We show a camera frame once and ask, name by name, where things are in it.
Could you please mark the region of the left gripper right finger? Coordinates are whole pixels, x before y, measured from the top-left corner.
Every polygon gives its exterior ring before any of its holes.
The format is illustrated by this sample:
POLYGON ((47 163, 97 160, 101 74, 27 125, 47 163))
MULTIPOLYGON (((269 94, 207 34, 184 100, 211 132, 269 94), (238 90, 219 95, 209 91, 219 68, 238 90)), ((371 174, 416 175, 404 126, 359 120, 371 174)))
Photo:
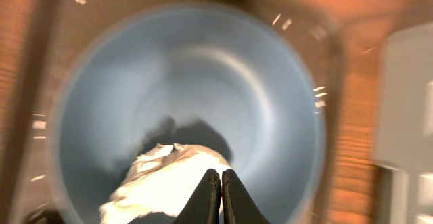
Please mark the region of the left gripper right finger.
POLYGON ((233 169, 223 171, 222 202, 224 224, 270 224, 233 169))

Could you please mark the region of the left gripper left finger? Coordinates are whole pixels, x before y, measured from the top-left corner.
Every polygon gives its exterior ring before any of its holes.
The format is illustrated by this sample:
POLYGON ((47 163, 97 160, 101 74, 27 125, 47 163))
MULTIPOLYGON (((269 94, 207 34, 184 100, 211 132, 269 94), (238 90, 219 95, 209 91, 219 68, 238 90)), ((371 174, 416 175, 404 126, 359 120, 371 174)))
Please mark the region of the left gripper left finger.
POLYGON ((218 224, 220 205, 220 176, 208 169, 173 224, 218 224))

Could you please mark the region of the white tissue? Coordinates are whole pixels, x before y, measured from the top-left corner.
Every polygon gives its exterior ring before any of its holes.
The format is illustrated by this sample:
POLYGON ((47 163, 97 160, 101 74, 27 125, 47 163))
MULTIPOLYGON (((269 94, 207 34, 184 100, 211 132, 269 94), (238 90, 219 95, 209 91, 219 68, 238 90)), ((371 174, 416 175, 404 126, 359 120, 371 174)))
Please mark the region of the white tissue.
POLYGON ((136 157, 120 186, 99 207, 101 223, 130 223, 153 213, 177 217, 208 169, 229 169, 218 152, 202 145, 157 144, 136 157))

